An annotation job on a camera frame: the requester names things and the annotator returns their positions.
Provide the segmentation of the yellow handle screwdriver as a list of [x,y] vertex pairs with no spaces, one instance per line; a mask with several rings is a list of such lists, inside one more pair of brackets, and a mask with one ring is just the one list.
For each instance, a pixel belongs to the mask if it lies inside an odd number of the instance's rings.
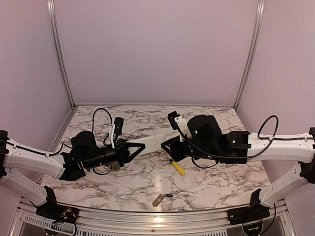
[[184,176],[186,174],[182,167],[173,159],[169,159],[169,162],[181,176]]

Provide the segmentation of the grey battery compartment cover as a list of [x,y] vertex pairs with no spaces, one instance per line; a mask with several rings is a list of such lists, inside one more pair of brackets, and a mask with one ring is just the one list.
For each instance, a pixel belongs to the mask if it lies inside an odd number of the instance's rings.
[[164,198],[165,198],[164,194],[159,194],[157,198],[152,202],[153,207],[157,207]]

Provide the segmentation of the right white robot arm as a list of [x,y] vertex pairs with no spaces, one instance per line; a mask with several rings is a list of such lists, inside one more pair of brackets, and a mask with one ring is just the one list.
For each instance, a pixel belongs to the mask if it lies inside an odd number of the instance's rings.
[[216,118],[197,115],[186,121],[176,112],[168,119],[179,135],[161,143],[175,161],[186,157],[214,160],[220,164],[278,160],[297,163],[285,175],[251,194],[244,209],[248,220],[255,220],[263,207],[269,208],[297,188],[315,182],[315,129],[297,135],[262,135],[260,132],[230,131],[222,133]]

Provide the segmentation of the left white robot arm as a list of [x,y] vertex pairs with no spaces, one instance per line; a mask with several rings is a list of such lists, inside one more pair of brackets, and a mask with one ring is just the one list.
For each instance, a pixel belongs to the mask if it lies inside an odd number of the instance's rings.
[[122,167],[145,149],[144,143],[117,140],[113,146],[98,147],[91,131],[82,131],[71,139],[69,153],[32,150],[0,132],[0,183],[21,194],[35,206],[43,205],[43,211],[52,219],[62,215],[62,207],[55,203],[52,191],[37,185],[17,169],[30,170],[50,175],[64,181],[75,181],[86,175],[86,171],[118,162]]

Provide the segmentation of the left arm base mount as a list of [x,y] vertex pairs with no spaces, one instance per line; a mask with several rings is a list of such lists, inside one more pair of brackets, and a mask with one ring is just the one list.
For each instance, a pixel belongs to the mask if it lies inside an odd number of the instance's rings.
[[41,206],[36,206],[36,214],[54,220],[55,222],[66,222],[75,224],[79,209],[75,207],[60,205],[53,189],[44,186],[46,190],[46,201]]

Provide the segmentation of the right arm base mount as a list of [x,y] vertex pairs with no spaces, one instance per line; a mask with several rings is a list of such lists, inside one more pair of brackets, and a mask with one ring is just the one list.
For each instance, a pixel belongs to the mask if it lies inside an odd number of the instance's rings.
[[245,207],[238,207],[229,209],[227,211],[228,220],[230,225],[237,225],[248,223],[270,216],[269,207],[261,204],[259,194],[261,189],[257,189],[251,194],[250,203]]

